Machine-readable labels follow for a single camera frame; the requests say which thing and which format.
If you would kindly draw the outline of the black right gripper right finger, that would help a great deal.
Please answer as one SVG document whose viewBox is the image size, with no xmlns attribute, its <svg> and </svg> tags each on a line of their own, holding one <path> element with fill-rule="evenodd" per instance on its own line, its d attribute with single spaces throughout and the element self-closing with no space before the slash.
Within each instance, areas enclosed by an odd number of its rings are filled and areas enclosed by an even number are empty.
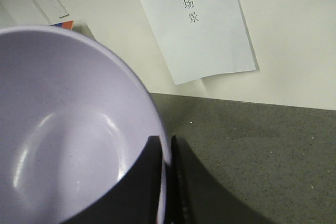
<svg viewBox="0 0 336 224">
<path fill-rule="evenodd" d="M 186 139 L 171 138 L 165 223 L 271 223 L 224 188 Z"/>
</svg>

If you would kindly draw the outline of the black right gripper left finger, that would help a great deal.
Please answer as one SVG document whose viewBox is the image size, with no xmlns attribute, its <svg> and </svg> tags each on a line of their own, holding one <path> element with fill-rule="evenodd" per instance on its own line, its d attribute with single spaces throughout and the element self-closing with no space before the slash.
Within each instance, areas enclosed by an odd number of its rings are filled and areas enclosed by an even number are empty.
<svg viewBox="0 0 336 224">
<path fill-rule="evenodd" d="M 64 223 L 157 223 L 162 147 L 149 136 L 136 162 L 105 195 Z"/>
</svg>

